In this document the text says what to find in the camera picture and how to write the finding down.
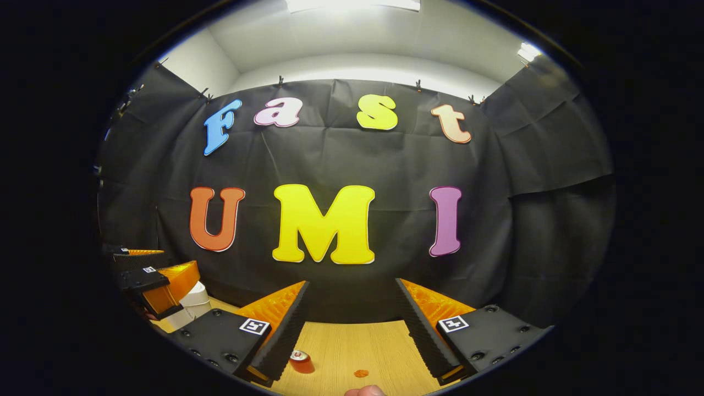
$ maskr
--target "yellow letter m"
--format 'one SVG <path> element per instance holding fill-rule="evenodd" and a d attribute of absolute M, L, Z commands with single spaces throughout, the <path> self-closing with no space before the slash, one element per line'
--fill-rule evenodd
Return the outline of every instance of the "yellow letter m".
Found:
<path fill-rule="evenodd" d="M 272 255 L 278 261 L 300 263 L 305 254 L 298 248 L 298 233 L 316 262 L 321 262 L 337 234 L 337 248 L 330 254 L 336 264 L 369 264 L 374 252 L 369 250 L 367 220 L 374 190 L 363 185 L 349 185 L 337 193 L 325 216 L 320 213 L 305 185 L 289 184 L 274 190 L 281 201 L 279 247 Z"/>

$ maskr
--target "letter f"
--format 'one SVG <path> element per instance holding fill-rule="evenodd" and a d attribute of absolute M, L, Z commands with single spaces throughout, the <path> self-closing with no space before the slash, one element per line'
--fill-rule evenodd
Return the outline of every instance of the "letter f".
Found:
<path fill-rule="evenodd" d="M 208 132 L 208 144 L 203 154 L 210 155 L 218 147 L 225 144 L 229 135 L 223 132 L 223 128 L 230 129 L 232 127 L 234 123 L 233 111 L 239 109 L 240 106 L 242 106 L 242 101 L 235 99 L 206 120 L 204 125 Z"/>

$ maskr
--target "small red cup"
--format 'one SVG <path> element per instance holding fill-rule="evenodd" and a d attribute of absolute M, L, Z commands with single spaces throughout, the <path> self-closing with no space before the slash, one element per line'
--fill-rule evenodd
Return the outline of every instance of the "small red cup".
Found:
<path fill-rule="evenodd" d="M 310 374 L 315 371 L 310 356 L 303 351 L 294 350 L 293 353 L 291 353 L 291 358 L 289 358 L 289 363 L 291 363 L 291 367 L 299 373 Z"/>

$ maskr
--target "wooden table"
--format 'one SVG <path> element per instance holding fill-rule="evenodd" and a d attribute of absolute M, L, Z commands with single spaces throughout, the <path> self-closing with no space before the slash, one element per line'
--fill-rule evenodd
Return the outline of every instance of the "wooden table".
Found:
<path fill-rule="evenodd" d="M 210 305 L 233 313 L 238 309 L 212 297 Z M 167 333 L 175 330 L 166 320 L 154 323 Z M 271 387 L 274 392 L 343 396 L 349 389 L 378 385 L 386 396 L 420 396 L 444 388 L 428 372 L 403 321 L 306 322 L 296 349 L 310 355 L 315 372 L 301 374 L 287 364 L 281 379 Z M 360 369 L 368 370 L 369 376 L 355 377 L 354 372 Z"/>

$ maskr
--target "ceiling light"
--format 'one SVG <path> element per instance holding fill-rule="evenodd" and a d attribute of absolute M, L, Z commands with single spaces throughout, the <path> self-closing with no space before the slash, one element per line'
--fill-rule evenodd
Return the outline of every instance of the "ceiling light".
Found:
<path fill-rule="evenodd" d="M 286 0 L 289 12 L 313 8 L 359 8 L 364 6 L 387 6 L 405 10 L 420 11 L 420 0 Z"/>
<path fill-rule="evenodd" d="M 532 62 L 536 56 L 540 55 L 541 52 L 530 44 L 522 43 L 521 49 L 518 50 L 518 56 L 525 59 L 528 62 Z"/>

